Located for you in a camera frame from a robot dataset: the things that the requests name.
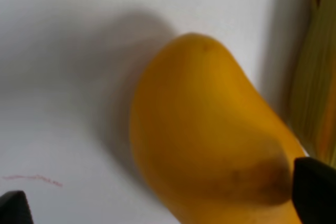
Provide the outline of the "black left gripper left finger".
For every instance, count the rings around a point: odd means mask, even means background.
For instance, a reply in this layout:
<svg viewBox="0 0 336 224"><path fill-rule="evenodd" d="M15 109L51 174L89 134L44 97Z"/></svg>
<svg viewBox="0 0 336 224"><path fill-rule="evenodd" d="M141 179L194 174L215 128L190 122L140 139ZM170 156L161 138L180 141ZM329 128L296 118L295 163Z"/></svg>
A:
<svg viewBox="0 0 336 224"><path fill-rule="evenodd" d="M8 191L1 196L0 224L33 224L32 213L21 191Z"/></svg>

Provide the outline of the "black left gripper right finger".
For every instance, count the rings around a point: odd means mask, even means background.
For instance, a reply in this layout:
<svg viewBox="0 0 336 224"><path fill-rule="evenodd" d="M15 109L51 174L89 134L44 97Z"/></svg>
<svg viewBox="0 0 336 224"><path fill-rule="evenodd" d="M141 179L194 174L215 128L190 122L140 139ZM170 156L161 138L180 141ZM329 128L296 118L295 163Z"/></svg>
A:
<svg viewBox="0 0 336 224"><path fill-rule="evenodd" d="M335 223L335 169L311 157L295 159L292 202L304 224Z"/></svg>

